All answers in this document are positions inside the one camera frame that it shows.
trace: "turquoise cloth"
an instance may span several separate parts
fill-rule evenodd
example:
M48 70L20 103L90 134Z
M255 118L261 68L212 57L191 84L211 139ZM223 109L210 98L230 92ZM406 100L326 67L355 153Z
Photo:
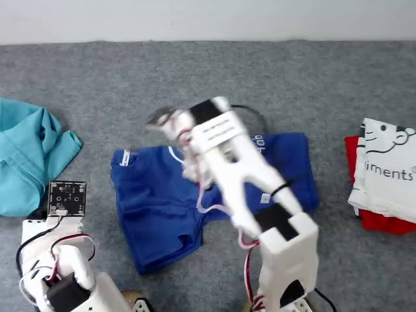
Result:
M77 135L61 131L45 108L0 98L0 215L37 209L49 181L79 153Z

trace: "blue t-shirt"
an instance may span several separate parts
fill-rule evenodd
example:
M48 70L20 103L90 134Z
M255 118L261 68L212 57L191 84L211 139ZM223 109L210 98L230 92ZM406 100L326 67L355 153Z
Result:
M253 143L266 160L286 179L304 211L311 211L319 199L303 133L254 136ZM175 156L181 153L173 148ZM123 150L116 150L111 178L117 197L118 217L140 274L154 271L188 255L202 245L204 224L225 219L222 211L201 214L196 208L197 184L182 177L182 165L167 146L141 148L131 152L127 166L121 166ZM264 192L246 183L246 201L253 213L272 202ZM216 184L205 190L205 208L222 203Z

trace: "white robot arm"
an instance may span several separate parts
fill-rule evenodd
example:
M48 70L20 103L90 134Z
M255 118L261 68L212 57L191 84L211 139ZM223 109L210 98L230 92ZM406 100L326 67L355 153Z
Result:
M177 140L185 156L183 175L200 188L215 181L231 223L259 241L263 266L256 298L267 311L296 311L315 288L318 227L254 146L227 99L209 99L189 110L161 109L148 123ZM244 182L269 193L275 204L254 216L246 204Z

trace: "clothing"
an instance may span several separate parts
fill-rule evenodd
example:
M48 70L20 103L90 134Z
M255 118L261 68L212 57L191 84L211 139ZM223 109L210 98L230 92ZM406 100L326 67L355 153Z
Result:
M359 136L348 136L345 138L346 155L348 158L348 169L351 182L354 184L354 173L356 171L357 145ZM408 232L416 231L416 224L395 218L384 216L368 210L359 210L363 228L375 229L387 233L403 235Z
M45 108L0 99L0 215L27 216L82 142Z
M348 202L384 216L416 222L416 131L365 118Z
M306 136L255 136L253 142L285 179L295 178L291 187L305 211L315 209L319 199ZM182 158L180 152L172 150L175 157ZM114 152L111 178L124 235L138 272L145 274L198 249L203 225L227 216L221 211L198 212L198 186L182 177L182 165L167 146L132 151L127 161L124 155L123 150ZM254 213L272 204L253 185L246 183L245 191L248 207ZM222 204L222 198L213 184L205 190L202 205L208 208L216 203Z

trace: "gray carpet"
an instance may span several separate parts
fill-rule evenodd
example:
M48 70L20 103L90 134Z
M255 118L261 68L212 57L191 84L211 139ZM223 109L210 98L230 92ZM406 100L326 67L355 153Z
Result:
M144 122L156 108L217 95L256 106L275 132L310 139L321 205L318 287L339 311L414 311L416 233L361 228L346 203L343 137L366 116L416 126L416 42L178 42L0 47L0 96L43 105L82 138L60 176L88 181L86 232L94 269L121 289L142 289L156 311L239 311L244 252L228 222L204 229L204 246L156 274L139 276L120 231L109 177L113 150L166 143ZM260 130L242 114L251 131ZM0 218L2 311L31 311L18 291L14 254L21 220ZM258 255L253 259L259 269ZM316 295L321 311L330 311Z

